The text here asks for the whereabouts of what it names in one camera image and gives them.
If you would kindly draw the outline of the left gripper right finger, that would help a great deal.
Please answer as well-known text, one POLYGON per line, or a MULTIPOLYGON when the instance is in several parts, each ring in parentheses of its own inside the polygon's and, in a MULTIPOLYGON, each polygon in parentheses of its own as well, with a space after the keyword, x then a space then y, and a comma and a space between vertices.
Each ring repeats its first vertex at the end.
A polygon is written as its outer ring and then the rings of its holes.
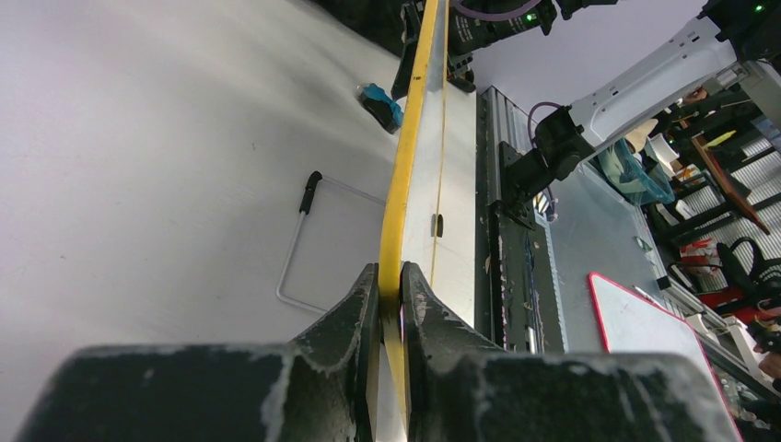
POLYGON ((420 267, 400 289, 412 441, 737 441, 693 363, 665 354, 512 353, 434 294, 420 267))

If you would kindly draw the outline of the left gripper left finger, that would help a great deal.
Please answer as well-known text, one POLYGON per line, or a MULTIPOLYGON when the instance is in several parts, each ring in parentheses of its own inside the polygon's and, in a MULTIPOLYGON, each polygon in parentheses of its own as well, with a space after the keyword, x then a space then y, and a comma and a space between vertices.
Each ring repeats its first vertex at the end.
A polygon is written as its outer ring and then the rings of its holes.
POLYGON ((45 384, 20 441, 371 441, 379 293, 367 265, 287 343, 93 346, 45 384))

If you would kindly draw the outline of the yellow framed whiteboard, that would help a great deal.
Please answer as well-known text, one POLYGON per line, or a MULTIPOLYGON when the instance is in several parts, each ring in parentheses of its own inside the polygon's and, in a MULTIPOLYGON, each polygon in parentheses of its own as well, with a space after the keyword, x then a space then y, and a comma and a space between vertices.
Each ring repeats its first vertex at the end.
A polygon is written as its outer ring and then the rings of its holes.
POLYGON ((437 298, 468 323, 474 316, 474 154, 447 119, 449 3, 413 5, 409 87, 379 243, 379 318, 402 429, 411 434, 402 267, 417 264, 437 298))

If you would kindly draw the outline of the blue black whiteboard eraser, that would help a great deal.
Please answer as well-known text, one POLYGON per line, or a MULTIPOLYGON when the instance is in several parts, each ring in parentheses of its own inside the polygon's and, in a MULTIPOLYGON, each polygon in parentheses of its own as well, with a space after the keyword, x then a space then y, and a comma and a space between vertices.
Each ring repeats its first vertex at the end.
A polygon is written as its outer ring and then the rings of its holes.
POLYGON ((382 87, 375 83, 359 86, 357 100, 387 133, 395 134, 401 128, 402 107, 382 87))

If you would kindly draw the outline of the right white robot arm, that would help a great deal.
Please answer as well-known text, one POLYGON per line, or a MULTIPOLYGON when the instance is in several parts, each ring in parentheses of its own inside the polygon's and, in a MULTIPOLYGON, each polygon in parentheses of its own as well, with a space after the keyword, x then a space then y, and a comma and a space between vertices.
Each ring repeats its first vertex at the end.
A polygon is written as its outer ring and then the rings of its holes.
MULTIPOLYGON (((549 34, 557 17, 570 19, 589 1, 454 1, 452 56, 538 28, 549 34)), ((535 127, 531 150, 500 169, 501 197, 516 221, 526 204, 585 159, 618 141, 674 99, 694 91, 737 62, 780 53, 777 1, 708 1, 658 49, 607 85, 569 105, 557 105, 535 127)))

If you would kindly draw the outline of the pink framed whiteboard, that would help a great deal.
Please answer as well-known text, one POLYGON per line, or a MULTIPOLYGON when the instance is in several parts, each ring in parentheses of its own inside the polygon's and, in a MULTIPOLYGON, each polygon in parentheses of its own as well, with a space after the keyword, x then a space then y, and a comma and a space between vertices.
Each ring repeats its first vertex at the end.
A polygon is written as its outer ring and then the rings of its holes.
POLYGON ((720 383, 705 355, 698 334, 685 321, 600 273, 589 274, 594 315, 603 347, 609 353, 649 355, 661 362, 665 355, 681 362, 683 371, 672 376, 674 393, 693 400, 708 413, 696 418, 716 433, 707 441, 741 441, 720 383))

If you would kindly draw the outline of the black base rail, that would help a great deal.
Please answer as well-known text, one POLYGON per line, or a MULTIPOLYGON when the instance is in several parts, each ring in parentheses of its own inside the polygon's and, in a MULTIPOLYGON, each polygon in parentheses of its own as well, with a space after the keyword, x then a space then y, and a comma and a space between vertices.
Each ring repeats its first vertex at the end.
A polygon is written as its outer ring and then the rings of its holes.
POLYGON ((496 87, 476 99, 474 327, 507 351, 563 353, 567 342, 547 202, 518 202, 507 169, 529 144, 527 115, 496 87))

